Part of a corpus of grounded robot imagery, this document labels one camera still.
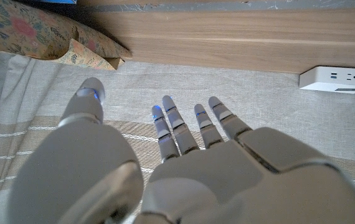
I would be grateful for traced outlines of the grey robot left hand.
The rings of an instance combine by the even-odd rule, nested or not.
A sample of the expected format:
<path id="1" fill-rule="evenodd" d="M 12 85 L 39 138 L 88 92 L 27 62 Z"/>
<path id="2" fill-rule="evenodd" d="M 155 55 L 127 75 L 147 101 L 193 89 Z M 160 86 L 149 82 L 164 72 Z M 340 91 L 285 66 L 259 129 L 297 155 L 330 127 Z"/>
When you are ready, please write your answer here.
<path id="1" fill-rule="evenodd" d="M 355 184 L 316 149 L 251 129 L 218 98 L 194 108 L 200 149 L 176 105 L 152 109 L 161 163 L 145 179 L 123 135 L 103 124 L 104 87 L 86 79 L 21 167 L 11 223 L 355 223 Z"/>

